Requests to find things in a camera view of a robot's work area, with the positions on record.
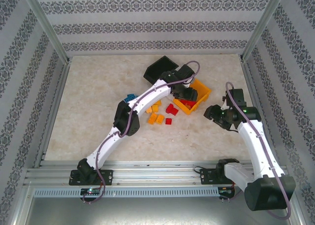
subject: yellow tray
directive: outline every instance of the yellow tray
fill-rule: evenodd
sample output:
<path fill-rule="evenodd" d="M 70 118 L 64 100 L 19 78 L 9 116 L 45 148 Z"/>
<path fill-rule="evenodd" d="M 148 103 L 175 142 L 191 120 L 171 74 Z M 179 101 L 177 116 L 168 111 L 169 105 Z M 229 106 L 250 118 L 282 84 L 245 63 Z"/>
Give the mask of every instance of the yellow tray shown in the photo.
<path fill-rule="evenodd" d="M 182 109 L 187 115 L 195 111 L 201 102 L 206 101 L 209 97 L 209 94 L 211 93 L 211 90 L 204 84 L 202 84 L 198 79 L 195 79 L 189 87 L 194 88 L 198 92 L 197 103 L 191 109 L 183 105 L 183 103 L 181 103 L 178 99 L 173 99 L 173 102 L 178 107 L 180 107 L 180 109 Z"/>

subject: wallpaper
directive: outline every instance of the wallpaper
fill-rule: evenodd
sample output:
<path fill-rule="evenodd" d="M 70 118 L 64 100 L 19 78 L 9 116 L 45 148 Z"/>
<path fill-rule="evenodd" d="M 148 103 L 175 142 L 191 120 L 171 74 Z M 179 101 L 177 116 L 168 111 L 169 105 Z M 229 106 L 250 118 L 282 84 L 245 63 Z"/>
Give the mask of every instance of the wallpaper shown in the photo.
<path fill-rule="evenodd" d="M 315 224 L 315 0 L 281 0 L 248 66 L 278 160 Z"/>
<path fill-rule="evenodd" d="M 39 0 L 69 56 L 241 54 L 269 0 Z"/>
<path fill-rule="evenodd" d="M 64 64 L 26 0 L 0 0 L 0 225 L 33 167 Z"/>

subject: marble floor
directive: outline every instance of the marble floor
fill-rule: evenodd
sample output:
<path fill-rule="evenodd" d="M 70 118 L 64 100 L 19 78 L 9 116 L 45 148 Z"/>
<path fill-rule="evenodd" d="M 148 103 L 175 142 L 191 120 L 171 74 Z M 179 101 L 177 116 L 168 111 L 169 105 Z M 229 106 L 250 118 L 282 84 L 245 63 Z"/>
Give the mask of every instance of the marble floor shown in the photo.
<path fill-rule="evenodd" d="M 150 125 L 149 114 L 140 119 L 140 130 L 110 155 L 112 161 L 200 161 L 237 158 L 249 160 L 247 148 L 235 132 L 207 120 L 206 108 L 222 104 L 225 83 L 243 88 L 252 105 L 237 55 L 167 55 L 180 67 L 197 60 L 196 77 L 212 92 L 191 115 L 165 113 L 172 96 L 163 98 L 159 113 L 172 125 Z M 73 58 L 45 160 L 80 160 L 92 153 L 108 134 L 117 104 L 127 94 L 140 95 L 150 87 L 146 68 L 162 55 L 75 56 Z M 194 70 L 197 66 L 190 64 Z"/>

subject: orange block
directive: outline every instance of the orange block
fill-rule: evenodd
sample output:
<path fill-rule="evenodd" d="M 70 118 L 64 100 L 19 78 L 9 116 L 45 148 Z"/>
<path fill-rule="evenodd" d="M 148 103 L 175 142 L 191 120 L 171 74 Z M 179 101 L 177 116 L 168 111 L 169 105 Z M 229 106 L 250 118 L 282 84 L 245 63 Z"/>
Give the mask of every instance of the orange block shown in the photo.
<path fill-rule="evenodd" d="M 161 106 L 162 105 L 162 102 L 161 100 L 159 100 L 158 102 L 155 103 L 157 106 Z"/>
<path fill-rule="evenodd" d="M 156 113 L 152 113 L 150 118 L 148 119 L 148 123 L 153 125 L 154 122 L 156 121 L 157 117 L 158 117 L 158 115 Z"/>
<path fill-rule="evenodd" d="M 157 105 L 157 104 L 153 104 L 153 105 L 152 105 L 152 111 L 153 111 L 154 113 L 157 113 L 157 112 L 158 112 L 158 105 Z"/>
<path fill-rule="evenodd" d="M 148 109 L 146 110 L 146 113 L 152 113 L 152 107 L 148 108 Z"/>
<path fill-rule="evenodd" d="M 190 106 L 190 105 L 185 104 L 185 107 L 186 107 L 187 109 L 191 110 L 191 106 Z"/>
<path fill-rule="evenodd" d="M 156 123 L 162 124 L 163 120 L 164 120 L 164 116 L 162 114 L 159 114 L 157 119 L 156 119 Z"/>

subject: cable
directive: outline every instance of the cable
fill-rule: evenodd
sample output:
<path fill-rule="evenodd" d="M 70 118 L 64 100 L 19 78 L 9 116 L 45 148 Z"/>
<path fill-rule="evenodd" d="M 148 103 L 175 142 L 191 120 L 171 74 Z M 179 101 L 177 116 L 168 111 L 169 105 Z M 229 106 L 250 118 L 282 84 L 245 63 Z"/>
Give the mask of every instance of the cable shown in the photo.
<path fill-rule="evenodd" d="M 238 133 L 238 131 L 237 130 L 230 130 L 230 129 L 227 129 L 228 131 L 233 131 L 233 132 L 236 132 L 236 133 Z"/>
<path fill-rule="evenodd" d="M 195 61 L 195 60 L 192 60 L 192 61 L 189 61 L 188 63 L 186 63 L 186 65 L 188 65 L 188 64 L 190 64 L 190 63 L 196 63 L 196 64 L 198 65 L 198 69 L 197 69 L 197 71 L 196 71 L 195 74 L 193 74 L 191 77 L 188 77 L 188 78 L 186 78 L 186 79 L 184 79 L 184 80 L 174 81 L 174 82 L 170 82 L 170 83 L 165 83 L 165 84 L 163 84 L 163 85 L 161 85 L 161 86 L 158 86 L 158 87 L 156 87 L 156 88 L 154 88 L 154 89 L 151 89 L 150 91 L 148 91 L 148 92 L 146 92 L 145 94 L 143 94 L 143 96 L 141 96 L 141 97 L 134 103 L 133 107 L 132 107 L 131 110 L 130 110 L 130 113 L 133 112 L 134 108 L 138 105 L 138 103 L 139 103 L 143 98 L 145 98 L 147 95 L 149 95 L 149 94 L 152 93 L 153 91 L 157 91 L 158 89 L 160 89 L 160 88 L 162 88 L 162 87 L 164 87 L 164 86 L 171 86 L 171 85 L 175 85 L 175 84 L 180 84 L 180 83 L 186 82 L 186 81 L 188 81 L 188 80 L 190 80 L 190 79 L 193 79 L 193 78 L 198 74 L 198 72 L 200 71 L 200 63 L 197 62 L 197 61 Z M 124 131 L 123 134 L 120 135 L 119 132 L 117 131 L 117 132 L 111 134 L 108 138 L 106 138 L 106 139 L 101 143 L 101 145 L 100 145 L 100 147 L 99 147 L 99 149 L 98 149 L 98 151 L 97 151 L 97 154 L 96 154 L 95 165 L 96 165 L 97 174 L 99 175 L 99 177 L 100 177 L 100 179 L 101 179 L 101 181 L 102 181 L 102 183 L 103 183 L 103 185 L 104 185 L 104 190 L 102 191 L 102 193 L 101 193 L 101 195 L 100 195 L 99 197 L 97 197 L 96 199 L 94 199 L 93 201 L 90 201 L 90 202 L 87 202 L 87 201 L 84 200 L 84 198 L 85 198 L 85 196 L 86 196 L 86 194 L 84 194 L 84 195 L 83 195 L 83 198 L 82 198 L 83 203 L 88 203 L 88 204 L 95 203 L 95 202 L 97 202 L 98 200 L 100 200 L 100 199 L 103 197 L 103 195 L 105 194 L 105 180 L 104 180 L 103 176 L 101 175 L 101 173 L 100 173 L 100 171 L 99 171 L 99 168 L 98 168 L 98 165 L 97 165 L 97 162 L 98 162 L 98 155 L 100 154 L 100 151 L 101 151 L 103 145 L 104 145 L 110 138 L 112 138 L 115 134 L 117 134 L 120 138 L 123 138 L 125 135 L 127 135 L 128 130 L 129 130 L 129 127 L 130 127 L 130 123 L 131 123 L 131 116 L 132 116 L 132 114 L 129 114 L 127 127 L 126 127 L 126 130 Z"/>
<path fill-rule="evenodd" d="M 270 212 L 269 210 L 268 210 L 267 212 L 268 212 L 272 217 L 274 217 L 274 218 L 276 218 L 276 219 L 287 220 L 287 219 L 289 219 L 290 216 L 291 216 L 291 206 L 290 206 L 290 202 L 289 202 L 289 199 L 288 199 L 288 197 L 287 197 L 287 195 L 286 195 L 286 193 L 285 193 L 284 186 L 282 185 L 282 183 L 281 183 L 281 181 L 280 181 L 280 178 L 278 177 L 277 172 L 276 172 L 276 170 L 275 170 L 275 168 L 274 168 L 274 166 L 273 166 L 273 164 L 272 164 L 272 160 L 270 159 L 270 156 L 269 156 L 269 154 L 268 154 L 268 151 L 267 151 L 265 142 L 263 141 L 263 139 L 262 139 L 262 137 L 261 137 L 261 134 L 260 134 L 259 131 L 255 128 L 255 126 L 253 125 L 253 123 L 251 123 L 251 121 L 248 119 L 248 117 L 245 115 L 245 113 L 240 109 L 240 107 L 237 106 L 237 103 L 235 102 L 235 100 L 234 100 L 233 97 L 232 97 L 232 94 L 230 93 L 230 90 L 229 90 L 229 88 L 228 88 L 228 85 L 230 85 L 232 88 L 234 88 L 233 84 L 232 84 L 231 82 L 229 82 L 229 81 L 225 84 L 225 88 L 226 88 L 226 92 L 227 92 L 228 96 L 230 97 L 230 99 L 231 99 L 231 101 L 232 101 L 234 107 L 240 112 L 240 114 L 244 117 L 244 119 L 247 121 L 247 123 L 249 123 L 249 125 L 251 126 L 251 128 L 253 129 L 253 131 L 256 133 L 257 137 L 259 138 L 259 141 L 260 141 L 261 146 L 262 146 L 262 148 L 263 148 L 263 151 L 264 151 L 264 153 L 265 153 L 265 155 L 266 155 L 266 158 L 267 158 L 267 161 L 268 161 L 268 163 L 269 163 L 269 165 L 270 165 L 270 168 L 271 168 L 271 170 L 272 170 L 272 172 L 273 172 L 273 174 L 274 174 L 274 176 L 275 176 L 275 178 L 276 178 L 276 180 L 277 180 L 277 183 L 279 184 L 280 190 L 281 190 L 281 192 L 282 192 L 282 194 L 283 194 L 283 196 L 284 196 L 284 200 L 285 200 L 285 203 L 286 203 L 286 206 L 287 206 L 287 214 L 286 214 L 286 216 L 280 217 L 280 216 L 275 215 L 274 213 Z"/>
<path fill-rule="evenodd" d="M 193 168 L 193 170 L 194 170 L 194 172 L 196 172 L 196 173 L 200 174 L 200 171 L 199 171 L 199 172 L 197 172 L 197 171 L 196 171 L 196 168 L 197 168 L 197 167 L 200 167 L 200 166 L 196 166 L 196 167 L 194 167 L 194 168 Z"/>

